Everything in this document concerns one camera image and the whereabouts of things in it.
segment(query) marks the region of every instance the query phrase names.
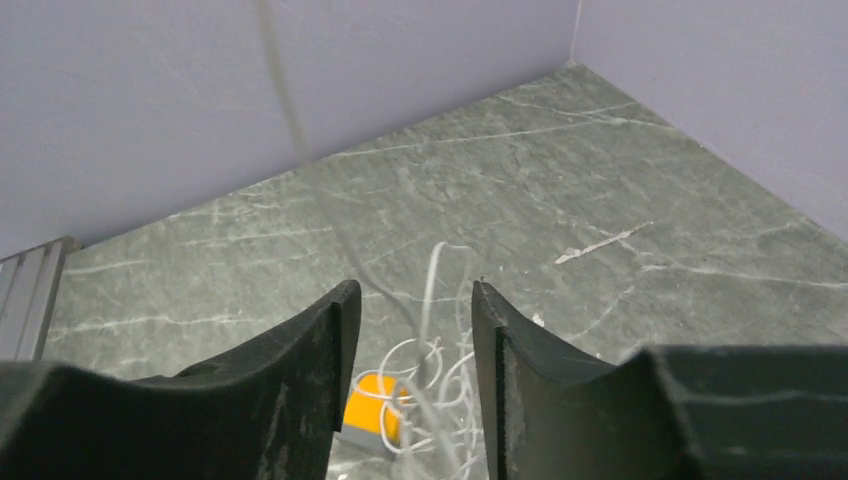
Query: white cable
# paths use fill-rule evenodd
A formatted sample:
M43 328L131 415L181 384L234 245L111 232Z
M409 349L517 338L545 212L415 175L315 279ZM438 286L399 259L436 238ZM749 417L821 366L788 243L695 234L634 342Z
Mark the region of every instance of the white cable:
M445 469L446 476L443 478L450 480L466 480L472 468L483 459L481 453L482 429L479 427L477 421L479 403L476 398L476 381L469 367L471 360L474 358L474 352L471 351L472 346L469 344L471 331L470 329L466 329L462 323L462 298L470 273L470 260L466 262L464 278L455 300L455 321L459 334L459 341L455 345L461 357L450 368L445 370L444 374L442 374L444 370L442 352L445 347L440 346L438 338L435 340L427 338L439 258L445 250L469 251L468 247L456 247L445 242L439 243L433 248L427 271L427 283L424 292L424 305L421 309L422 318L419 336L418 338L404 340L392 347L380 361L380 367L376 371L378 375L378 386L382 387L383 375L390 374L386 370L386 366L391 359L398 355L402 347L409 345L411 342L418 342L419 345L423 343L429 348L427 361L436 363L433 377L428 379L425 389L421 390L417 386L415 388L409 388L412 386L411 380L415 375L417 367L391 372L403 376L396 377L397 382L389 399L386 399L385 392L382 389L379 394L373 394L355 387L360 393L383 400L383 406L380 412L380 435L382 436L385 447L400 456L403 462L404 478L407 480L422 478L422 474L420 473L422 467L416 459L416 455L420 453L435 451L439 454L443 469ZM451 395L451 398L448 398L451 386L453 385L457 385L459 391L455 397ZM406 388L406 395L401 395L403 388ZM424 420L423 427L425 428L417 426L409 419L409 415L413 411L421 413ZM392 413L400 419L401 444L399 446L393 444L388 437L385 422L387 413ZM416 437L416 441L414 442L412 440L413 436Z
M291 100L288 88L286 87L282 57L278 48L274 26L272 23L272 15L267 0L257 0L257 7L263 52L265 53L265 60L268 65L271 81L274 86L274 90L276 91L277 99L280 101L280 107L286 123L289 127L289 133L291 135L292 143L294 144L295 153L297 154L301 164L308 164L311 162L312 157L306 146L300 122L298 121L298 116L294 107L294 102ZM342 246L345 256L353 266L357 275L359 275L362 282L379 292L386 301L398 309L403 320L414 331L417 330L416 338L406 340L393 347L383 358L383 361L380 362L380 368L376 371L379 389L379 395L376 397L384 402L380 417L380 429L383 442L387 448L402 455L404 459L404 475L408 480L414 480L420 476L419 472L421 469L418 467L417 460L415 460L414 455L418 452L432 450L433 447L430 446L431 444L435 444L435 448L441 453L445 475L448 475L450 480L466 480L471 472L471 467L483 458L482 455L475 454L478 445L478 438L482 433L482 430L477 427L476 421L476 406L479 404L473 396L474 392L476 392L476 384L472 378L470 370L468 369L468 360L473 358L473 352L469 352L470 345L468 343L470 330L463 329L461 322L461 297L465 284L468 282L470 261L466 262L464 277L457 292L455 306L456 324L460 335L460 341L456 343L456 346L459 348L461 358L459 362L448 369L443 378L442 370L444 362L441 354L443 348L439 346L438 339L429 341L428 334L433 288L438 269L439 256L442 250L449 248L452 250L470 251L471 249L464 246L450 245L446 242L439 243L433 249L430 256L430 265L427 271L424 302L421 308L421 322L416 325L412 313L409 308L407 308L406 304L397 296L393 295L387 287L372 276L359 259L353 244L350 242L350 239L347 237L344 229L341 227L341 224L328 207L327 199L325 198L323 190L321 188L317 188L315 185L310 185L310 190L314 192L319 209L330 223L336 238ZM401 370L399 372L391 372L394 374L407 373L409 376L406 378L398 378L391 395L388 395L385 392L383 376L390 373L385 369L389 358L402 346L413 342L415 342L418 348L417 366ZM430 358L435 358L437 366L432 378L430 381L427 381L429 372L427 362ZM363 392L358 388L358 381L361 380L364 375L365 374L361 374L356 377L356 381L354 382L355 388L357 388L360 393L375 396L368 392ZM412 376L417 376L417 384L413 384L411 381ZM449 402L444 401L450 384L456 382L458 382L460 386L457 398ZM437 400L434 401L429 398L428 394L429 391L437 384L439 385ZM400 392L402 391L401 389L405 389L408 394L400 395ZM457 415L452 411L452 409L457 407L464 407L464 414ZM413 409L421 412L429 430L421 428L409 420L408 414L413 411ZM393 412L401 419L401 448L399 449L391 444L386 435L384 420L386 418L385 413L387 411ZM450 420L453 424L450 427L456 428L453 431L448 432L449 427L445 427L443 425L444 420ZM411 443L410 435L413 433L422 436L424 439L414 444ZM460 437L459 440L461 441L454 440L454 437ZM463 463L460 463L460 457L457 455L457 449L459 447L465 448L465 461Z

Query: orange object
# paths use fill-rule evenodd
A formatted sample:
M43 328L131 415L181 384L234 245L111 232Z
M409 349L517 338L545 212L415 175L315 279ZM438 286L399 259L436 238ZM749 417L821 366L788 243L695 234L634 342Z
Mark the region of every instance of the orange object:
M383 376L383 391L386 395L391 395L395 383L397 383L397 380L394 378ZM376 373L365 375L359 381L360 390L375 395L380 395L378 385ZM401 391L401 395L406 395L406 390ZM363 395L353 389L347 401L347 408L345 408L344 426L373 433L380 437L380 412L383 409L384 402L384 400ZM398 445L400 442L400 419L391 410L386 409L383 421L386 425L386 437L393 445Z

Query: gray object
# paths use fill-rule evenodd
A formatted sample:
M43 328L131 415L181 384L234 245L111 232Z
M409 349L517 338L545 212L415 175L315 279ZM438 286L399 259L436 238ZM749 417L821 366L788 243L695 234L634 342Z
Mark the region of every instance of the gray object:
M394 460L395 458L395 454L383 444L383 438L380 435L375 435L361 428L342 425L342 430L336 434L336 438L347 445L380 458L386 460Z
M69 238L0 262L0 361L36 360L44 340Z

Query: white wall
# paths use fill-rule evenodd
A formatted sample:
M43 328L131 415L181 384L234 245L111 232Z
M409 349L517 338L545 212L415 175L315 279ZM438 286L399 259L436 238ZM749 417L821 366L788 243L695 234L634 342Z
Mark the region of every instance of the white wall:
M848 240L848 2L582 0L575 60Z
M285 0L327 155L555 70L577 0ZM90 244L294 165L250 0L0 2L0 258Z

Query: marble floor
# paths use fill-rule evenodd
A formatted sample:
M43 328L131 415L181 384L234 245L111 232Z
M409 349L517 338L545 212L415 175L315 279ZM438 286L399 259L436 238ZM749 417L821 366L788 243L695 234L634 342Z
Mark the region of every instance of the marble floor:
M74 253L44 357L171 375L352 277L307 176L413 309L444 240L610 362L650 343L848 340L848 245L577 67ZM453 319L461 266L442 264L437 318ZM409 335L366 289L355 369ZM393 469L334 446L329 478Z

